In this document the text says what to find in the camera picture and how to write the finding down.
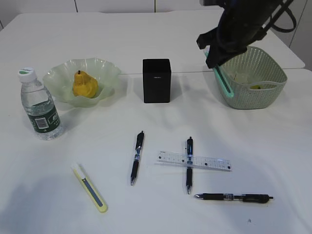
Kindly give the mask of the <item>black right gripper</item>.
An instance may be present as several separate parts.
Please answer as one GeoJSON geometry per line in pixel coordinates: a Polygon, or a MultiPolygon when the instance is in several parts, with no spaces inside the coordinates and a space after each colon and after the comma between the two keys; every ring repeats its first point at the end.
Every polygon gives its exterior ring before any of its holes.
{"type": "Polygon", "coordinates": [[[196,40],[200,49],[209,46],[206,64],[212,69],[246,52],[246,47],[266,36],[263,24],[243,23],[240,25],[220,24],[200,34],[196,40]]]}

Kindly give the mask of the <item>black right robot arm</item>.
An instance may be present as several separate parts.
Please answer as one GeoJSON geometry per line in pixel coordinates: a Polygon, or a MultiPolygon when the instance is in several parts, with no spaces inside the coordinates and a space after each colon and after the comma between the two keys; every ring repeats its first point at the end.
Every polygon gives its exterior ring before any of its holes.
{"type": "Polygon", "coordinates": [[[208,68],[226,63],[245,53],[253,42],[262,40],[291,3],[291,0],[201,0],[202,6],[218,5],[224,9],[218,26],[196,40],[201,50],[209,46],[208,68]]]}

